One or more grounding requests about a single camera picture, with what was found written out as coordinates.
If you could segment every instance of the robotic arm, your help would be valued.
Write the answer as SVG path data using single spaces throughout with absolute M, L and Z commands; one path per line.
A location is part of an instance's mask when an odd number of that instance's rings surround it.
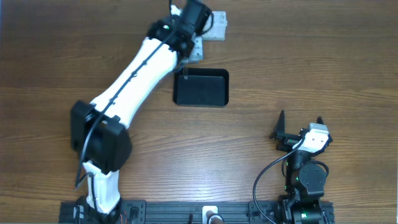
M 119 169 L 132 150 L 127 131 L 132 118 L 159 80 L 190 55 L 210 15 L 204 4 L 189 1 L 181 16 L 155 22 L 119 78 L 90 104 L 78 101 L 72 108 L 72 148 L 80 157 L 76 187 L 88 178 L 86 202 L 99 222 L 119 218 Z M 79 180 L 81 166 L 86 174 Z

